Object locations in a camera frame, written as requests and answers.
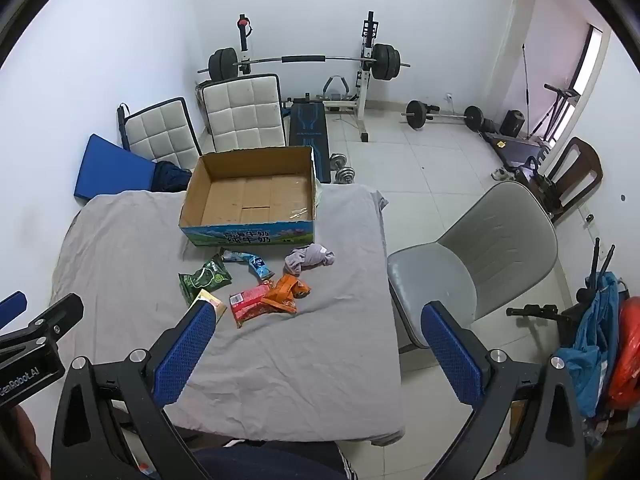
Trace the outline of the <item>green snack bag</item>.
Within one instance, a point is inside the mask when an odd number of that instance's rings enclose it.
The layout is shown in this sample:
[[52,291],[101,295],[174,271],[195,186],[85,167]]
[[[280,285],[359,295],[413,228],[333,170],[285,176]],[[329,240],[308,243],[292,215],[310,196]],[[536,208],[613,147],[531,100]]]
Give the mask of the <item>green snack bag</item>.
[[232,283],[231,274],[224,266],[221,255],[213,255],[192,274],[179,274],[179,286],[187,304],[192,304],[201,290],[210,294]]

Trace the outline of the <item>white quilted chair right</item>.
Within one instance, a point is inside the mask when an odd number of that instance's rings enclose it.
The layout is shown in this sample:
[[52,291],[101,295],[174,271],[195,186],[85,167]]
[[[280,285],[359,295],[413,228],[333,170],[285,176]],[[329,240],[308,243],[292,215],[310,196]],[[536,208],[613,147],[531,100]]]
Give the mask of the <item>white quilted chair right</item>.
[[276,74],[203,81],[195,93],[217,153],[286,145]]

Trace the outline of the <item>brown wooden chair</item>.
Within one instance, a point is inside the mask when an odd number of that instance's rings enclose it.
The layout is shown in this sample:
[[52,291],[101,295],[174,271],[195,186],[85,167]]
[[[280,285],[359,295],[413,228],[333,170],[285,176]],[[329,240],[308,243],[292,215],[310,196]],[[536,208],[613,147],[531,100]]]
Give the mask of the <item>brown wooden chair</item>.
[[573,136],[548,174],[542,174],[537,159],[529,157],[514,176],[534,194],[555,224],[599,186],[603,170],[594,148]]

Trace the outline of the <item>yellow tissue pack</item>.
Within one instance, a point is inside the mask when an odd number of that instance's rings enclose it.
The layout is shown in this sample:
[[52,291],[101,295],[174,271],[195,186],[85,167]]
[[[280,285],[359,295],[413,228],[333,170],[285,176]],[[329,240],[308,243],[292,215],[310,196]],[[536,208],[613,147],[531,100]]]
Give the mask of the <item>yellow tissue pack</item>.
[[222,316],[226,313],[227,306],[216,296],[208,292],[206,289],[201,289],[198,292],[195,299],[192,301],[192,304],[196,304],[199,301],[207,302],[212,307],[215,313],[215,324],[218,324]]

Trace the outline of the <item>open cardboard box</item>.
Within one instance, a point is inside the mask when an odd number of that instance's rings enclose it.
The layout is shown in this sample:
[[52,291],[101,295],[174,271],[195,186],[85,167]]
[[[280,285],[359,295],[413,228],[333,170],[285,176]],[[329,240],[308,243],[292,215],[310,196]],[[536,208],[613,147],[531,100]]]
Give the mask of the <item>open cardboard box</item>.
[[311,243],[316,184],[309,146],[209,153],[192,172],[179,228],[195,246]]

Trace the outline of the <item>blue foam mat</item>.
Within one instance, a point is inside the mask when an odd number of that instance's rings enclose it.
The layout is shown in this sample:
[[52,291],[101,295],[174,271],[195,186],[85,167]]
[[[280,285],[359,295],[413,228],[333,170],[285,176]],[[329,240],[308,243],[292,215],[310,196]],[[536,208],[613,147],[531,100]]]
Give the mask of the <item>blue foam mat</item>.
[[92,134],[80,164],[74,196],[92,200],[98,195],[149,191],[155,164]]

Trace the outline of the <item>red snack bag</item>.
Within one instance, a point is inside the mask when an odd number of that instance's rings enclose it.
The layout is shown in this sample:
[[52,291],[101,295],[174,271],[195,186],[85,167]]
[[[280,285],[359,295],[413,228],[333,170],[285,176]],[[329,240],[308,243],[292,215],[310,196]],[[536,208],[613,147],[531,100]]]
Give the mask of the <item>red snack bag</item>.
[[272,281],[264,281],[229,297],[229,307],[237,328],[252,318],[257,318],[270,311],[270,307],[262,302],[262,298],[270,291],[271,287]]

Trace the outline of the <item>dark navy clothing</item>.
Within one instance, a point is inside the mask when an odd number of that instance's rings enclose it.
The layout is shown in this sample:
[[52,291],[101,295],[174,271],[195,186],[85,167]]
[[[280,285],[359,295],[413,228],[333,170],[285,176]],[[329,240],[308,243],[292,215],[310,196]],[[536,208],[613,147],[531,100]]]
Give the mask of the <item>dark navy clothing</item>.
[[177,193],[188,188],[192,172],[172,162],[157,162],[151,181],[151,192]]

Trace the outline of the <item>blue snack packet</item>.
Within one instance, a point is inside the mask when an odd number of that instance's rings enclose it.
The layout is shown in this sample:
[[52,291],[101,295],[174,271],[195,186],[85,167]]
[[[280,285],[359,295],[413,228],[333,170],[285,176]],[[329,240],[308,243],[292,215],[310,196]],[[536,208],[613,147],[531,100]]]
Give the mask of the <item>blue snack packet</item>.
[[250,254],[249,252],[232,252],[232,250],[224,249],[221,253],[221,259],[223,262],[246,264],[261,282],[268,281],[273,277],[273,272],[258,255]]

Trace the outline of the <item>white quilted chair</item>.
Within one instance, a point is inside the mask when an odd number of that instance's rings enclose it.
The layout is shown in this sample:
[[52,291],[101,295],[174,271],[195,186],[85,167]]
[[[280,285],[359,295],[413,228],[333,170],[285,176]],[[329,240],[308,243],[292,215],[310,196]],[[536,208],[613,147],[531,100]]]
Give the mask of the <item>white quilted chair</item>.
[[151,162],[171,162],[193,170],[202,154],[186,100],[177,96],[131,114],[126,103],[116,110],[122,148]]
[[203,81],[195,93],[217,153],[286,145],[276,74]]

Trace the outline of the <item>black speaker box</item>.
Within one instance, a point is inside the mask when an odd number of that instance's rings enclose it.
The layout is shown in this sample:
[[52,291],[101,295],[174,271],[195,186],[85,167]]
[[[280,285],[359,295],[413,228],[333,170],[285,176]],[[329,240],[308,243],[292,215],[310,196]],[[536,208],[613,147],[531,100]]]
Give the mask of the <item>black speaker box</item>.
[[516,138],[525,124],[525,116],[520,110],[508,110],[499,128],[502,136]]

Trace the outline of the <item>floor barbell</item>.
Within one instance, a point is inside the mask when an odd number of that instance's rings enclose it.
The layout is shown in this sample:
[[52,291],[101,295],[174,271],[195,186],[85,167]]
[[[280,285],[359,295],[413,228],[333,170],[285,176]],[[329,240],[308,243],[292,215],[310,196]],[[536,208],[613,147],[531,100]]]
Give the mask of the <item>floor barbell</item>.
[[443,113],[436,105],[428,105],[422,101],[412,100],[401,113],[407,124],[414,130],[421,129],[427,122],[435,120],[462,120],[472,131],[480,131],[485,116],[477,106],[468,106],[463,114]]

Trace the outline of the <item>treadmill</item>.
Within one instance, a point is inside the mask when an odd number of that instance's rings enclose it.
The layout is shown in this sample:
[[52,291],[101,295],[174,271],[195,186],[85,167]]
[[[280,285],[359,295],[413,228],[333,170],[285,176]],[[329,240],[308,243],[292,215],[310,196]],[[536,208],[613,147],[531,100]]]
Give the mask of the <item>treadmill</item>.
[[576,105],[580,98],[580,94],[573,88],[559,89],[551,84],[545,84],[544,88],[555,94],[555,100],[530,136],[516,138],[503,136],[498,132],[480,132],[482,138],[496,152],[506,170],[514,171],[519,166],[523,166],[529,157],[533,157],[537,164],[541,164],[556,143],[555,135],[560,133],[563,120],[568,119],[570,107]]

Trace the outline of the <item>orange snack bag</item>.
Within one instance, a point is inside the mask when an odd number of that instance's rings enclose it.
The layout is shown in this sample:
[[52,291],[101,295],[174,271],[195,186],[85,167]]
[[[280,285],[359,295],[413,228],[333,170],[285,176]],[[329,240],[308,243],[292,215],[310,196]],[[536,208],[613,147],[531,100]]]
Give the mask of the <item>orange snack bag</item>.
[[262,297],[262,304],[276,312],[295,314],[296,300],[308,296],[310,292],[311,288],[298,276],[285,273]]

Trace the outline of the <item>white barbell rack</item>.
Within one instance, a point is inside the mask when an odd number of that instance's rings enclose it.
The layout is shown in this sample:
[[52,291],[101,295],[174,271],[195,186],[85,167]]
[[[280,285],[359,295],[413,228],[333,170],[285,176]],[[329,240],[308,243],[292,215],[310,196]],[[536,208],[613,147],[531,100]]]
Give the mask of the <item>white barbell rack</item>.
[[[241,13],[239,15],[238,21],[236,22],[236,26],[238,26],[240,35],[240,60],[247,60],[248,58],[250,58],[250,54],[248,53],[247,38],[250,36],[253,30],[252,25],[250,24],[250,19],[245,14]],[[378,22],[374,19],[374,12],[369,11],[367,18],[363,21],[362,25],[362,43],[360,56],[371,55],[377,33]],[[250,68],[244,68],[244,70],[241,70],[241,72],[244,75],[247,75],[250,73]],[[344,100],[343,102],[341,102],[341,104],[334,104],[334,107],[337,107],[339,110],[346,110],[346,108],[352,108],[354,110],[356,117],[356,127],[361,142],[369,141],[369,133],[367,132],[367,127],[364,123],[364,110],[366,109],[370,80],[370,70],[362,70],[359,65],[359,70],[356,76],[355,96],[352,98],[352,102],[354,102],[354,104],[350,104],[349,100]]]

